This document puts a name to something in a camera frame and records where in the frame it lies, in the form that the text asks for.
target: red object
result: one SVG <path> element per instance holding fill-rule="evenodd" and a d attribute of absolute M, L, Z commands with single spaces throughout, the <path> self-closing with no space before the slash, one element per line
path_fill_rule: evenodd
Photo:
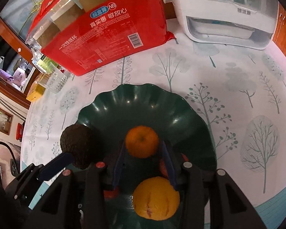
<path fill-rule="evenodd" d="M 22 135 L 23 135 L 23 125 L 18 123 L 17 130 L 16 130 L 16 140 L 22 141 Z"/>
<path fill-rule="evenodd" d="M 57 1 L 45 0 L 43 5 L 50 5 L 42 8 L 33 24 Z M 172 38 L 161 0 L 108 0 L 79 17 L 41 52 L 80 76 Z"/>
<path fill-rule="evenodd" d="M 103 167 L 105 167 L 105 163 L 104 163 L 104 162 L 97 162 L 97 163 L 95 164 L 95 166 L 96 166 L 97 168 L 103 168 Z"/>
<path fill-rule="evenodd" d="M 181 153 L 181 155 L 182 155 L 185 162 L 189 161 L 187 156 L 185 156 L 183 153 Z M 160 161 L 159 161 L 159 169 L 160 169 L 161 174 L 165 178 L 168 178 L 167 170 L 166 170 L 165 163 L 164 163 L 163 159 L 160 159 Z"/>
<path fill-rule="evenodd" d="M 36 17 L 34 18 L 29 33 L 32 31 L 32 29 L 38 24 L 38 22 L 41 21 L 41 19 L 59 2 L 60 0 L 43 0 L 40 10 Z"/>
<path fill-rule="evenodd" d="M 63 171 L 63 176 L 65 176 L 65 177 L 67 177 L 68 175 L 70 175 L 71 174 L 71 170 L 69 170 L 69 169 L 65 169 L 64 171 Z"/>
<path fill-rule="evenodd" d="M 104 190 L 104 198 L 113 199 L 119 195 L 119 187 L 116 187 L 114 190 Z"/>

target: barcode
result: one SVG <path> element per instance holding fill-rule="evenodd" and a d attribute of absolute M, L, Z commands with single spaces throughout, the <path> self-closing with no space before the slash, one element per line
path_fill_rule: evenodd
<path fill-rule="evenodd" d="M 130 40 L 130 42 L 134 48 L 138 48 L 140 46 L 143 46 L 143 43 L 142 43 L 138 33 L 128 35 L 127 37 Z"/>

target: purple cloth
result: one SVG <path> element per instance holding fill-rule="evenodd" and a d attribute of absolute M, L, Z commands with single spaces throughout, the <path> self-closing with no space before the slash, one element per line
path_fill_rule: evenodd
<path fill-rule="evenodd" d="M 0 69 L 0 77 L 2 77 L 6 81 L 14 80 L 14 77 L 10 74 L 6 73 L 4 70 Z"/>

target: yellow box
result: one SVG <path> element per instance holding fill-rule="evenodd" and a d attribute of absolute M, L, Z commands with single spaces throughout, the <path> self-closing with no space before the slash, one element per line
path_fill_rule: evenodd
<path fill-rule="evenodd" d="M 30 102 L 37 101 L 40 97 L 42 97 L 45 90 L 46 89 L 44 87 L 42 87 L 37 83 L 37 81 L 35 81 L 29 90 L 29 93 L 27 95 L 27 100 Z"/>

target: black cable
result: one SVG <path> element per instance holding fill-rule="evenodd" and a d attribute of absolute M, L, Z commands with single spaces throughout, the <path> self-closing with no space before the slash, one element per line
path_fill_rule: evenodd
<path fill-rule="evenodd" d="M 10 148 L 6 143 L 4 143 L 4 142 L 2 142 L 2 141 L 0 141 L 0 145 L 4 145 L 6 148 L 9 149 L 9 151 L 10 151 L 10 153 L 11 153 L 11 156 L 13 157 L 13 160 L 14 160 L 14 162 L 15 162 L 17 171 L 18 171 L 18 173 L 20 174 L 20 170 L 18 169 L 18 166 L 17 166 L 17 163 L 16 163 L 16 159 L 15 159 L 14 153 L 13 153 L 13 151 L 11 150 L 11 148 Z"/>

